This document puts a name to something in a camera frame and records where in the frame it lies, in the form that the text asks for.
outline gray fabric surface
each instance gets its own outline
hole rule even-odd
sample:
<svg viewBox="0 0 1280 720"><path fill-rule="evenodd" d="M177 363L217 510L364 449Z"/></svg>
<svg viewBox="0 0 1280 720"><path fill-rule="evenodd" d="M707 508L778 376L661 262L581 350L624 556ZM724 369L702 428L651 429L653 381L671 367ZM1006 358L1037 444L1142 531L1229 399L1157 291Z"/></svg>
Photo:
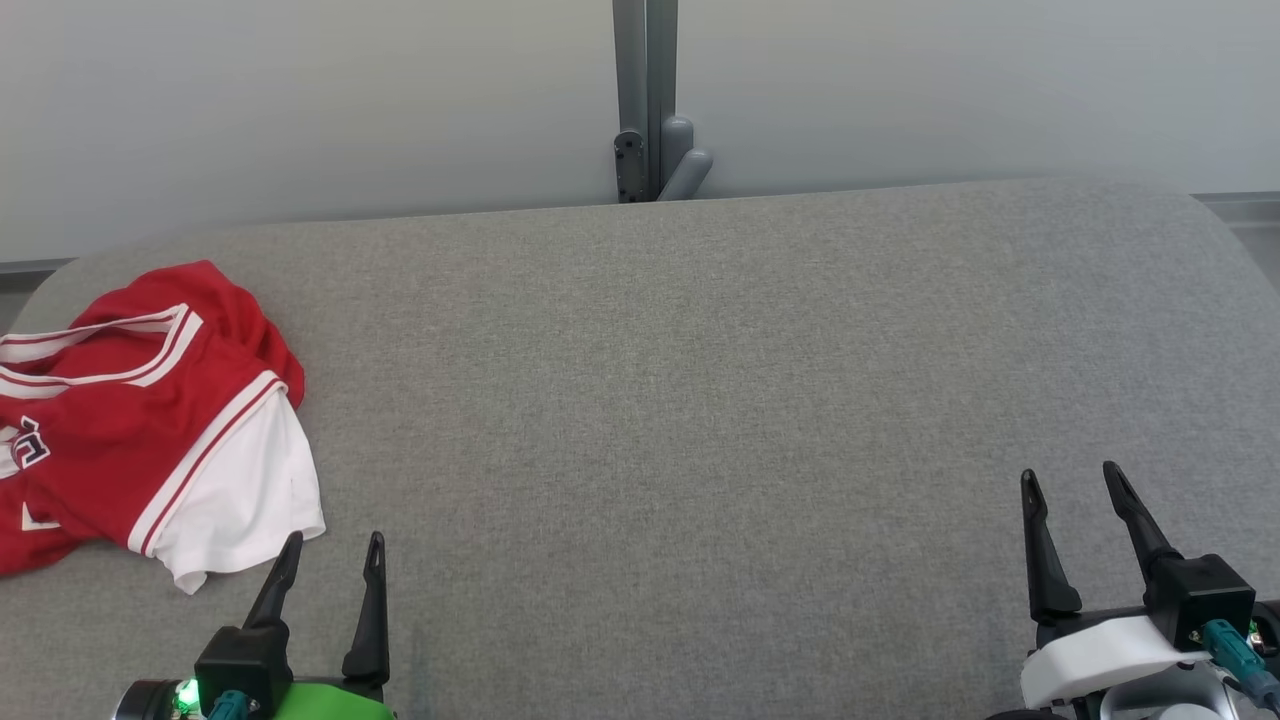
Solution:
<svg viewBox="0 0 1280 720"><path fill-rule="evenodd" d="M1189 197L1078 179L205 234L79 260L61 328L210 258L308 374L329 532L287 619L337 674L387 534L402 719L983 717L1032 646L1033 466L1089 606L1140 578L1101 465L1280 596L1280 296ZM195 597L114 547L0 580L0 707L186 673Z"/></svg>

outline gray floor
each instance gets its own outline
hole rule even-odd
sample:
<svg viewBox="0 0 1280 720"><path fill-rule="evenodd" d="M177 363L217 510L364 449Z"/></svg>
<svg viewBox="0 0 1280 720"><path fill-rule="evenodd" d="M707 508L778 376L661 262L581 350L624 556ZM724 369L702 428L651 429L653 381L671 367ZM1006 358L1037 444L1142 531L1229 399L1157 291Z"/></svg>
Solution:
<svg viewBox="0 0 1280 720"><path fill-rule="evenodd" d="M1280 291L1280 192L1201 195L1222 218ZM0 274L0 333L8 332L27 299L49 273Z"/></svg>

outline teal cable connector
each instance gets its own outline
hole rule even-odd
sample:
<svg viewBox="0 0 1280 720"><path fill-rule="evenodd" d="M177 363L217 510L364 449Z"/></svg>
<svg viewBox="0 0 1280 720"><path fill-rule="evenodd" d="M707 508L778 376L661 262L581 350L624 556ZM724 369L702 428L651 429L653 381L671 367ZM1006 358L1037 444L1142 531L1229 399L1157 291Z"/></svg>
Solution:
<svg viewBox="0 0 1280 720"><path fill-rule="evenodd" d="M1226 620L1210 620L1202 633L1204 650L1240 683L1240 691L1253 705L1280 717L1280 680L1267 671L1267 664Z"/></svg>
<svg viewBox="0 0 1280 720"><path fill-rule="evenodd" d="M239 691L227 691L218 696L209 720L248 720L248 696Z"/></svg>

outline glowing green led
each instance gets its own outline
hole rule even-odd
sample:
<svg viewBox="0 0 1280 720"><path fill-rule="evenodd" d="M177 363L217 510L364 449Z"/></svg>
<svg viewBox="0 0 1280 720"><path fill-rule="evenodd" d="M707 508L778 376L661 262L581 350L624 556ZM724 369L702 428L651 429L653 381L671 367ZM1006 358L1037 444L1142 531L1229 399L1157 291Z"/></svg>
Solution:
<svg viewBox="0 0 1280 720"><path fill-rule="evenodd" d="M178 685L178 692L174 693L173 703L182 712L187 712L187 710L200 705L200 685L196 684L195 678L184 680L180 685Z"/></svg>

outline white panel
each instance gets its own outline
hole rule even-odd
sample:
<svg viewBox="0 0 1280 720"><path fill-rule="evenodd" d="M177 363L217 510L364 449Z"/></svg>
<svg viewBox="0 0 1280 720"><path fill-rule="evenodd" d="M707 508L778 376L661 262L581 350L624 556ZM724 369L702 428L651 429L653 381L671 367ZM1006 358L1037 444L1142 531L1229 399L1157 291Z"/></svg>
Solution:
<svg viewBox="0 0 1280 720"><path fill-rule="evenodd" d="M1274 0L698 0L699 196L1084 173L1280 188Z"/></svg>
<svg viewBox="0 0 1280 720"><path fill-rule="evenodd" d="M609 202L608 3L0 1L0 263Z"/></svg>

